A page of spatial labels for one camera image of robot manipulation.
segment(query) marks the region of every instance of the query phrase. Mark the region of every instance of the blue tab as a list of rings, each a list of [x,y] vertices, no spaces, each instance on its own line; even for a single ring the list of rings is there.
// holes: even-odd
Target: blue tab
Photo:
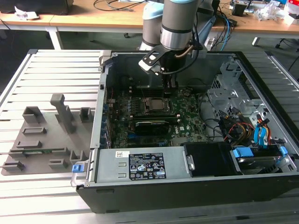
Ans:
[[[257,143],[258,141],[258,133],[260,131],[260,128],[256,125],[256,128],[254,130],[254,136],[253,136],[253,140],[254,140],[254,143]]]
[[[252,157],[253,153],[251,151],[251,148],[249,147],[238,147],[233,150],[233,153],[236,158],[239,157]]]
[[[233,150],[233,153],[235,155],[235,158],[239,158],[240,157],[240,154],[239,154],[239,152],[236,149]]]
[[[84,172],[84,165],[73,165],[71,169],[72,173],[83,173]]]
[[[263,141],[265,135],[266,135],[266,128],[262,127],[262,131],[261,131],[261,134],[260,134],[260,139],[259,139],[258,144],[259,144],[260,146],[262,146],[263,148],[266,148],[266,147],[267,147],[267,146],[265,145],[264,141]]]
[[[288,150],[286,150],[286,148],[284,146],[281,146],[279,150],[281,151],[282,155],[288,154]]]

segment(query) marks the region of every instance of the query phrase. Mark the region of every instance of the barcode label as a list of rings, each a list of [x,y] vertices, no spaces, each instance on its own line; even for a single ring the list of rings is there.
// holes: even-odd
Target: barcode label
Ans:
[[[116,158],[123,158],[123,157],[129,157],[130,151],[116,151],[115,157]]]

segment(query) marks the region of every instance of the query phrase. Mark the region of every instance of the red wire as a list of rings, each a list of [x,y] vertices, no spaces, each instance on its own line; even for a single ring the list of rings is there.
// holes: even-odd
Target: red wire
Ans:
[[[236,126],[236,125],[247,125],[247,126],[250,126],[253,130],[254,130],[254,128],[253,128],[253,126],[251,125],[251,124],[247,124],[247,123],[236,123],[236,124],[234,124],[231,128],[230,128],[230,130],[228,131],[228,133],[230,133],[233,129],[234,129],[234,126]]]

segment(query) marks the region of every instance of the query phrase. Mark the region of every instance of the table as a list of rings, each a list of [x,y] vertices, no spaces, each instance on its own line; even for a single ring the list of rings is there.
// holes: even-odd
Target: table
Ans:
[[[271,37],[271,38],[299,38],[299,26],[298,25],[286,25],[283,23],[283,19],[277,18],[277,21],[266,20],[258,21],[254,18],[251,13],[244,13],[243,17],[233,16],[229,5],[225,3],[230,2],[229,0],[221,1],[220,7],[223,13],[228,19],[233,19],[237,21],[237,26],[234,28],[233,33],[243,33],[243,34],[254,34],[252,45],[256,46],[261,37]],[[212,28],[212,31],[222,31],[223,23],[221,21],[216,21]]]
[[[256,36],[253,45],[257,45],[261,37],[273,38],[299,38],[298,25],[286,25],[282,20],[258,21],[253,14],[245,14],[243,17],[232,16],[231,10],[227,9],[229,0],[221,2],[223,12],[233,20],[238,21],[233,33]],[[74,32],[115,32],[115,33],[142,33],[142,13],[145,4],[134,7],[133,12],[110,11],[104,12],[93,7],[94,0],[74,0],[69,15],[40,15],[40,20],[19,21],[13,14],[0,14],[0,18],[11,28],[18,30],[42,30],[48,31],[54,49],[63,49],[59,31]],[[123,7],[130,3],[113,3],[115,7]],[[97,4],[99,8],[109,9],[105,2]],[[7,29],[1,22],[0,29]],[[212,32],[223,29],[223,23],[217,21]]]

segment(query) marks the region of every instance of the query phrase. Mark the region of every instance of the sticker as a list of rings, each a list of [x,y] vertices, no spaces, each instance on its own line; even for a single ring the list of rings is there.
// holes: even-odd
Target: sticker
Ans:
[[[116,158],[124,158],[124,157],[129,157],[130,151],[116,151],[115,152],[115,157]]]
[[[130,154],[128,157],[132,181],[166,178],[163,153]]]

